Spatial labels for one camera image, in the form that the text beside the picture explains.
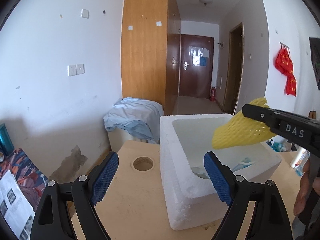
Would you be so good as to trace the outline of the person's right hand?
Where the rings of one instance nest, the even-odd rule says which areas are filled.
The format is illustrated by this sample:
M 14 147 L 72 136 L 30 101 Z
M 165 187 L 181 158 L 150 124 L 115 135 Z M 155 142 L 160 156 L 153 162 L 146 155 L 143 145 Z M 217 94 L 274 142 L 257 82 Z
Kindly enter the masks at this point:
M 310 182 L 309 182 L 309 174 L 310 174 L 310 159 L 303 166 L 303 176 L 300 180 L 300 190 L 297 194 L 296 201 L 293 207 L 294 216 L 299 215 L 305 208 L 306 205 L 306 195 L 308 193 Z M 320 194 L 320 178 L 316 177 L 313 181 L 312 188 L 319 195 Z

